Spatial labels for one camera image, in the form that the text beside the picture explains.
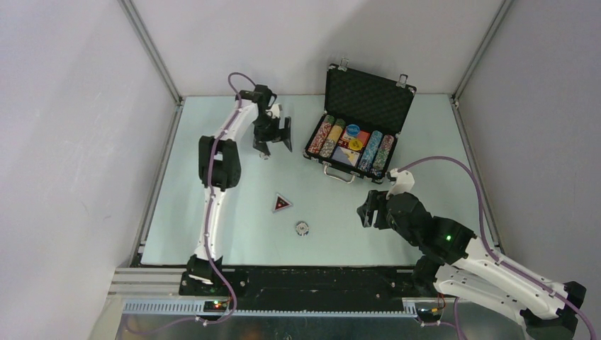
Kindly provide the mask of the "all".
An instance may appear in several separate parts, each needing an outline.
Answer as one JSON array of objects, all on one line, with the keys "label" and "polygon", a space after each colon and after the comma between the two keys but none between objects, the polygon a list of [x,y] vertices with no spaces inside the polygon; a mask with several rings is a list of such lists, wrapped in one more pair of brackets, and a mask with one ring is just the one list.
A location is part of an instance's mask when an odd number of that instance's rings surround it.
[{"label": "all", "polygon": [[276,193],[274,204],[273,204],[273,209],[272,209],[273,213],[277,213],[277,212],[280,212],[282,210],[285,210],[287,208],[292,208],[292,207],[293,207],[293,203],[289,199],[287,199],[285,196],[281,195],[280,193]]}]

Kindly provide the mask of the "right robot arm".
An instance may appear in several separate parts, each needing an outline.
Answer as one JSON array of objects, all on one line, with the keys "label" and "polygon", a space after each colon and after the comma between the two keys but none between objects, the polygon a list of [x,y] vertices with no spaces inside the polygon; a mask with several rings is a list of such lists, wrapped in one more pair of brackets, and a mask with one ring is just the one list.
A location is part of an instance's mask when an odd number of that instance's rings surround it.
[{"label": "right robot arm", "polygon": [[477,231],[428,212],[411,191],[412,168],[456,159],[433,154],[401,165],[394,151],[406,147],[398,120],[374,123],[326,113],[301,160],[322,166],[326,176],[345,183],[391,182],[388,190],[369,191],[357,213],[363,226],[393,230],[421,251],[412,272],[419,295],[465,298],[516,321],[534,339],[571,339],[577,324],[585,321],[580,308],[586,289],[576,282],[547,280],[494,249],[485,230],[482,198],[477,200]]}]

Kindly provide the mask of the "blue playing card deck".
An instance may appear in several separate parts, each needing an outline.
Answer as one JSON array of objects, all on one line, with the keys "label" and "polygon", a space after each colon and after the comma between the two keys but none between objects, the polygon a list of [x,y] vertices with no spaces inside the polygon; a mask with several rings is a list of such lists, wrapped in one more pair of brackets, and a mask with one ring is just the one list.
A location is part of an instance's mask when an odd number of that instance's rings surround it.
[{"label": "blue playing card deck", "polygon": [[332,154],[332,160],[355,167],[361,154],[346,147],[336,147]]}]

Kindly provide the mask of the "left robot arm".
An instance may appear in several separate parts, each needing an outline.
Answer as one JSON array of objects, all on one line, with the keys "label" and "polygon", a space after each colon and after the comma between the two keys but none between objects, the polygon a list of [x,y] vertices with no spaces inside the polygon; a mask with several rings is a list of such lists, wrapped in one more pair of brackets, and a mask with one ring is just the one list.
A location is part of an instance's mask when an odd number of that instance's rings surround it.
[{"label": "left robot arm", "polygon": [[189,277],[207,295],[219,293],[224,286],[220,270],[223,251],[220,237],[223,224],[220,211],[226,194],[241,179],[242,165],[238,144],[249,128],[252,147],[262,159],[271,156],[269,143],[282,142],[291,151],[291,118],[282,114],[277,95],[267,85],[235,92],[235,106],[214,135],[198,141],[198,175],[204,187],[203,231],[186,265]]}]

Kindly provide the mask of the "yellow big blind button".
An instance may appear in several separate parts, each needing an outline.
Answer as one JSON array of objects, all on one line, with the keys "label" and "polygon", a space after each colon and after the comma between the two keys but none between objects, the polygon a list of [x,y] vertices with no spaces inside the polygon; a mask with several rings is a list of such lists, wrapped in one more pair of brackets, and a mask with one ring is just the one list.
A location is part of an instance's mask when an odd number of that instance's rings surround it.
[{"label": "yellow big blind button", "polygon": [[360,152],[362,150],[363,146],[364,146],[363,142],[359,139],[350,140],[348,143],[348,148],[350,148],[350,150],[353,150],[355,152]]}]

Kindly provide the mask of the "black poker set case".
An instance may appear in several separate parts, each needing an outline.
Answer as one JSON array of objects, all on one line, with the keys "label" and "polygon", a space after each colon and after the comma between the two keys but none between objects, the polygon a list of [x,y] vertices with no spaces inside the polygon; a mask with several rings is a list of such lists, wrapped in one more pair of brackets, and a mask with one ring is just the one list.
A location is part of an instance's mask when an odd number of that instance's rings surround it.
[{"label": "black poker set case", "polygon": [[[323,114],[302,151],[303,157],[322,164],[325,174],[328,174],[328,169],[349,174],[351,179],[348,183],[357,178],[382,183],[417,94],[417,88],[408,84],[407,79],[406,74],[392,80],[352,69],[345,58],[339,64],[330,64],[326,75]],[[375,131],[383,136],[390,135],[393,141],[382,167],[378,170],[362,170],[359,168],[360,157],[351,165],[334,159],[333,155],[320,155],[322,147],[313,146],[313,141],[322,134],[322,125],[329,116],[333,120],[342,119],[346,126],[357,125],[370,135]]]}]

